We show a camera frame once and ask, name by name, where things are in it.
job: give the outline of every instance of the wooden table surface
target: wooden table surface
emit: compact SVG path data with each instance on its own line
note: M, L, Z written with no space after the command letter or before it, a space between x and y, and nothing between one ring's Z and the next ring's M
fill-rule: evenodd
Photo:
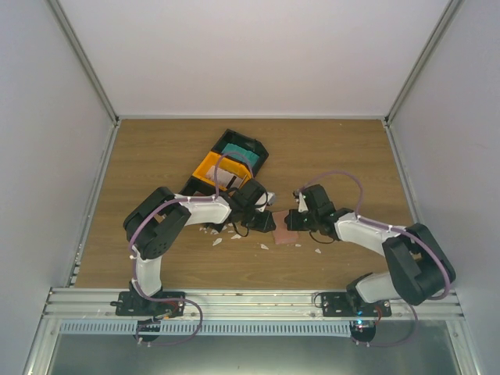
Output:
M127 288L131 263L125 217L154 189L179 191L227 129L261 141L270 156L257 180L277 193L270 208L297 205L292 191L327 170L355 174L365 188L364 216L408 225L409 209L386 134L376 120L124 120L112 151L77 277L80 288ZM337 208L355 207L356 185L343 176L320 183ZM368 272L386 270L383 257L358 245L321 245L306 232L294 245L271 233L231 240L184 228L162 260L165 288L345 288ZM222 242L213 246L217 238ZM269 249L260 247L264 244Z

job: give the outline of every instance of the aluminum frame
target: aluminum frame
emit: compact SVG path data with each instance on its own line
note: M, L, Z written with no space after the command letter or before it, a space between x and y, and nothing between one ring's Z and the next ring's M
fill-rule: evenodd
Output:
M403 87L398 93L394 104L392 105L391 109L389 109L389 112L385 118L389 126L398 113L398 110L401 108L401 105L405 101L406 95L409 93L416 80L420 76L420 72L422 72L422 69L425 67L427 61L432 55L432 52L434 52L439 41L448 29L448 26L453 21L453 18L455 17L463 1L464 0L449 0L448 4L446 5L445 10L439 18L439 21L436 23L436 26L432 30L432 33L427 39L426 44L423 46L422 52L416 60L415 65L413 65L408 78L406 78Z
M71 26L68 17L64 13L64 9L59 3L59 0L45 0L48 4L48 7L52 11L52 14L55 17L55 20L61 27L62 32L66 36L66 39L71 45L71 48L75 52L75 55L78 58L78 61L81 64L82 69L87 74L89 81L92 84L92 87L95 89L95 92L99 99L101 99L101 103L104 106L106 112L108 113L109 118L113 121L114 124L117 124L119 121L118 115L113 109L113 105L111 104L108 95L104 91L104 87L101 84L101 81L98 79L97 74L92 67L90 60L85 53L85 50L81 46L80 41L78 40L77 35L75 34L73 27Z
M46 375L50 370L52 357L57 348L57 339L61 327L65 334L95 334L98 327L81 326L69 332L65 323L88 322L90 324L107 324L106 333L117 333L123 329L124 323L134 324L137 320L148 318L148 316L116 316L115 308L109 303L118 300L119 293L123 289L79 289L79 288L55 288L49 292L42 315L41 323L34 340L33 347L27 362L25 374ZM209 325L228 324L232 326L248 326L251 323L254 332L259 333L259 327L280 325L281 327L309 327L311 331L325 325L334 326L358 319L357 316L323 317L321 308L314 304L314 296L320 291L295 290L295 291L273 291L273 290L184 290L189 299L197 302L204 311L204 321ZM385 320L413 320L413 314L402 300L391 301L393 315ZM420 320L446 321L448 333L453 343L455 356L458 359L463 374L480 374L476 357L470 345L468 330L463 318L459 300L454 291L441 301L425 301L416 306ZM198 321L198 311L185 306L184 316L171 320L168 323L174 326L187 325L192 327ZM345 327L338 328L332 336L345 336ZM265 335L283 335L283 332L270 330L264 331ZM220 332L212 330L206 334L238 334L228 330ZM311 334L315 336L329 335L328 332Z
M94 184L92 185L91 194L85 207L84 220L81 224L80 230L80 238L77 242L77 248L74 250L75 257L71 264L70 271L66 275L67 287L72 287L75 284L75 281L77 280L77 274L80 271L81 257L84 253L85 244L87 243L88 233L91 229L95 208L97 207L99 195L101 194L102 184L104 183L104 177L106 175L106 171L108 170L109 160L111 159L111 154L113 153L113 147L116 142L120 124L121 121L119 121L114 127L111 127L109 131L108 141L106 142L106 146L102 153L101 161L98 166L98 173L94 180Z

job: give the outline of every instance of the white ventilation grille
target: white ventilation grille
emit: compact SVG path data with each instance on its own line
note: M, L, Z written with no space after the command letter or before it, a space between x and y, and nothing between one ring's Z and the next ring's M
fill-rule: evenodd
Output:
M160 332L144 334L186 335L197 323L182 320L163 321ZM134 334L136 320L65 320L61 334ZM348 322L204 322L198 334L208 336L351 336Z

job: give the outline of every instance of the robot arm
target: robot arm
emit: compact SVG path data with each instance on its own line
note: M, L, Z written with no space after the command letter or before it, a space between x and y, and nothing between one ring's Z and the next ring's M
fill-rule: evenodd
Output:
M226 220L241 222L253 230L267 232L276 229L266 205L273 203L274 194L268 193L255 180L248 181L241 189L232 193L221 193L217 198L184 197L173 194L166 187L159 187L147 197L124 221L127 240L145 218L164 202L180 199L159 212L162 220L152 219L142 229L135 241L135 277L147 296L162 290L160 270L163 254L170 248L179 233L187 225L200 223L224 223Z
M366 304L385 299L402 298L411 305L419 305L444 287L443 276L434 260L418 244L402 236L401 230L432 248L450 281L455 279L452 265L423 224L382 230L360 221L350 209L336 210L320 185L304 189L296 198L298 209L290 210L285 219L289 230L319 231L335 241L352 242L385 257L389 272L369 273L347 286L355 313Z

